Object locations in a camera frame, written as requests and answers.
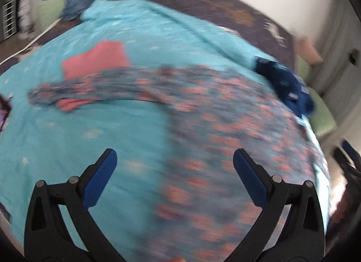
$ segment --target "pink folded fabric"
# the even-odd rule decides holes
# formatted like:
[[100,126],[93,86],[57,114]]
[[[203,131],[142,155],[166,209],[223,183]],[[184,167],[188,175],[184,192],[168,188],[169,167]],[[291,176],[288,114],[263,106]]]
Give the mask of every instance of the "pink folded fabric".
[[[129,66],[123,44],[115,41],[102,41],[96,46],[80,55],[70,57],[62,64],[64,78],[72,79],[84,75],[97,73],[102,70]],[[71,111],[88,104],[93,100],[61,99],[56,106],[63,111]]]

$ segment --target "white cable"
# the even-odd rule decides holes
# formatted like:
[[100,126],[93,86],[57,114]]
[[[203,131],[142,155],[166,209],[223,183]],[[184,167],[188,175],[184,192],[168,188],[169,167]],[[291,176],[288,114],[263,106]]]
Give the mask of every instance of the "white cable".
[[13,57],[16,56],[16,55],[19,55],[21,52],[23,52],[24,50],[26,50],[27,48],[29,48],[32,44],[34,44],[37,40],[39,40],[45,33],[47,33],[47,32],[50,31],[53,27],[55,27],[55,26],[59,23],[59,21],[61,21],[61,18],[59,18],[58,20],[54,21],[50,26],[48,26],[48,27],[46,28],[46,30],[44,30],[40,35],[38,35],[35,39],[33,39],[33,41],[31,41],[29,44],[27,44],[24,49],[20,50],[19,52],[16,52],[15,54],[9,56],[9,57],[6,58],[4,61],[2,61],[2,62],[0,63],[0,66],[1,66],[4,62],[8,61],[9,59],[13,58]]

